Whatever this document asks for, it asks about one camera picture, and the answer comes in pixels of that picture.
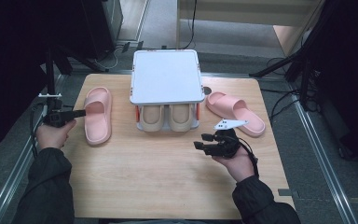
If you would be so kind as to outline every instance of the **hand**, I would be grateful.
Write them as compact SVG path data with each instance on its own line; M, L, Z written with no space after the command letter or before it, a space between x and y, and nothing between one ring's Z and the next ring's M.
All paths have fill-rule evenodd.
M238 182L254 175L255 170L245 148L240 147L231 159L212 156L212 159L226 166L230 175Z
M68 133L76 125L76 120L67 122L61 128L55 128L49 125L41 125L37 128L36 139L40 148L55 147L61 149L63 143L68 138Z

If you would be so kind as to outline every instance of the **gray carpet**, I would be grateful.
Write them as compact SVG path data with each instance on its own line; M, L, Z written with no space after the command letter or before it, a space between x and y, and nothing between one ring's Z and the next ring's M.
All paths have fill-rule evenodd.
M133 49L120 53L117 51L118 63L109 69L108 74L121 73L130 70ZM200 67L203 73L219 73L222 76L237 76L259 71L266 67L269 59L260 57L244 57L221 54L199 54ZM115 60L108 57L102 61L106 66L113 65ZM66 79L62 90L63 101L73 105L87 74L93 73L82 64L73 63L74 73ZM287 83L280 75L270 75L259 79L261 89L288 91ZM268 113L282 96L281 93L262 91ZM291 99L287 97L277 107L280 110L288 105ZM0 144L0 190L15 165L20 152L29 137L29 113L25 111ZM344 161L339 157L337 144L318 113L311 113L312 120L324 143L326 153L334 165L339 180L352 201L352 207L358 218L358 160ZM304 130L294 106L284 110L273 120L273 132L282 158L282 164L287 176L289 187L294 195L296 210L302 223L342 223L340 213L326 184L319 163L311 148L310 140ZM19 198L27 183L26 175L21 180L13 199L9 203L2 223L9 223L15 214ZM98 223L94 218L77 218L76 223Z

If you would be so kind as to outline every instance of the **slipper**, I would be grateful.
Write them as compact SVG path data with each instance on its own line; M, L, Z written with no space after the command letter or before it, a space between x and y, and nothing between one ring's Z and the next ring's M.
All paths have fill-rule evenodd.
M248 123L240 126L240 130L252 137L260 136L266 130L266 124L246 103L237 97L216 91L208 95L207 107L223 119L247 120Z
M170 105L169 124L175 132L187 132L193 123L191 105Z
M164 105L141 107L140 123L145 132L157 132L164 124Z
M112 94L105 87L94 88L87 94L84 108L86 110L84 128L87 142L93 146L105 142L112 132L110 121Z

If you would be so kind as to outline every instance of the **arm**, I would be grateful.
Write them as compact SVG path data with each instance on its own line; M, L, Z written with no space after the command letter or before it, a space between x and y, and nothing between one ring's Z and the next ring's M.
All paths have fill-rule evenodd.
M69 184L72 164L60 148L76 122L58 128L42 125L36 132L43 148L28 173L24 191L12 223L74 223L75 211Z
M293 207L287 203L276 203L271 189L255 176L244 148L241 147L232 159L213 159L226 166L237 181L232 197L244 223L300 223Z

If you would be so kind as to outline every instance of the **black sleeve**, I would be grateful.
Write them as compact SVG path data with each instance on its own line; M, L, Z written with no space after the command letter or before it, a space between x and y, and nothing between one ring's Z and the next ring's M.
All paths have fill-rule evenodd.
M271 189L255 175L237 183L232 197L244 223L300 223L295 209L276 203Z
M12 223L74 223L69 184L72 164L57 148L43 149L28 174L28 186Z

